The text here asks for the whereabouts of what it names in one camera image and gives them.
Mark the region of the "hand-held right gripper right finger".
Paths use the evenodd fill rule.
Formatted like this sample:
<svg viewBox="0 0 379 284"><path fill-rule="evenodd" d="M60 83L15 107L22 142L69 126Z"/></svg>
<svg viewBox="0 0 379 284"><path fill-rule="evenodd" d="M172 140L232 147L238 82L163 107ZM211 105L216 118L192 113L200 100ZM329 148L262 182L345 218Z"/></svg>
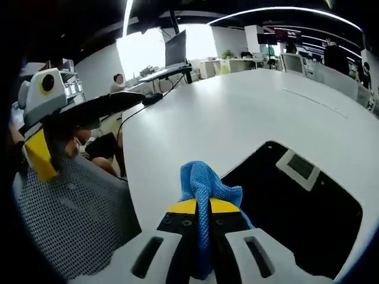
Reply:
<svg viewBox="0 0 379 284"><path fill-rule="evenodd" d="M211 259L217 283L333 283L300 268L291 250L262 229L251 229L240 209L210 199Z"/></svg>

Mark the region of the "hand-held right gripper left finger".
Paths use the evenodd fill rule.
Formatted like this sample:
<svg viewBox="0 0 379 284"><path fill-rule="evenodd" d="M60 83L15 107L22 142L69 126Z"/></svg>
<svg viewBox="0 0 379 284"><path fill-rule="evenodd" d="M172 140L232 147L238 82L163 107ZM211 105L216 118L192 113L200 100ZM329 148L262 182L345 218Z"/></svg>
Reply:
<svg viewBox="0 0 379 284"><path fill-rule="evenodd" d="M170 206L157 229L139 234L114 252L89 283L189 283L196 266L198 206Z"/></svg>

